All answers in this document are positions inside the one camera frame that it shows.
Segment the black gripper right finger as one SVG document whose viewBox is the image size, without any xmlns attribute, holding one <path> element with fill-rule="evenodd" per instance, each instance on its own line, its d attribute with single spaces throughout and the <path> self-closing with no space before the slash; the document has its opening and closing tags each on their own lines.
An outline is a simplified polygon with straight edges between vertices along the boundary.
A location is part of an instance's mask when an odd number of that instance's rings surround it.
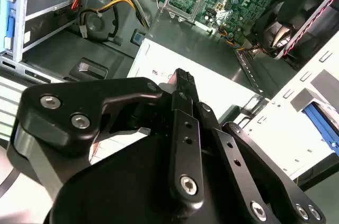
<svg viewBox="0 0 339 224">
<path fill-rule="evenodd" d="M 326 223 L 313 200 L 240 126 L 228 122 L 221 127 L 213 110 L 202 102 L 197 111 L 231 184 L 237 223 Z"/>
</svg>

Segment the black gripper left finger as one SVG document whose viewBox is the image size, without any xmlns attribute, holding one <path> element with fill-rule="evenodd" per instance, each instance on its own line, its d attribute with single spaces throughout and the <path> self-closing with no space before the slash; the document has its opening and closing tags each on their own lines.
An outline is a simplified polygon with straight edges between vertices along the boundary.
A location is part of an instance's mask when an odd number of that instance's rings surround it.
<svg viewBox="0 0 339 224">
<path fill-rule="evenodd" d="M 19 103 L 7 149 L 12 165 L 56 200 L 75 175 L 138 140 L 169 143 L 168 182 L 180 210 L 204 201 L 199 98 L 193 76 L 176 69 L 171 93 L 144 77 L 41 84 Z"/>
</svg>

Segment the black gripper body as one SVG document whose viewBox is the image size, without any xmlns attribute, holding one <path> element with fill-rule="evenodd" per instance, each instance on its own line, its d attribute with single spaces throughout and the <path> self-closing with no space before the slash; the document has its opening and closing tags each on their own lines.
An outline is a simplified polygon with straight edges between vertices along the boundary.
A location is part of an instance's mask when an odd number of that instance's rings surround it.
<svg viewBox="0 0 339 224">
<path fill-rule="evenodd" d="M 159 136 L 141 139 L 83 170 L 60 190 L 50 223 L 245 223 L 219 158 L 202 153 L 204 203 L 178 216 L 170 194 L 170 145 Z"/>
</svg>

